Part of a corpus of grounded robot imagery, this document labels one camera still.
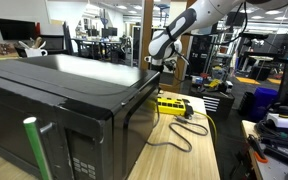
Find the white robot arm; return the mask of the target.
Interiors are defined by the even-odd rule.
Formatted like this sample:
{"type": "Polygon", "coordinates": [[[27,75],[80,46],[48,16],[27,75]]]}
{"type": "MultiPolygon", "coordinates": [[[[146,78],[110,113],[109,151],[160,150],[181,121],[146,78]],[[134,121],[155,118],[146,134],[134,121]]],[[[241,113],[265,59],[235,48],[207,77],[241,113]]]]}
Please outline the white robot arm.
{"type": "Polygon", "coordinates": [[[174,43],[181,35],[215,24],[237,5],[245,2],[266,11],[288,5],[288,0],[197,0],[164,30],[154,32],[148,46],[151,67],[157,71],[162,70],[163,61],[176,52],[174,43]]]}

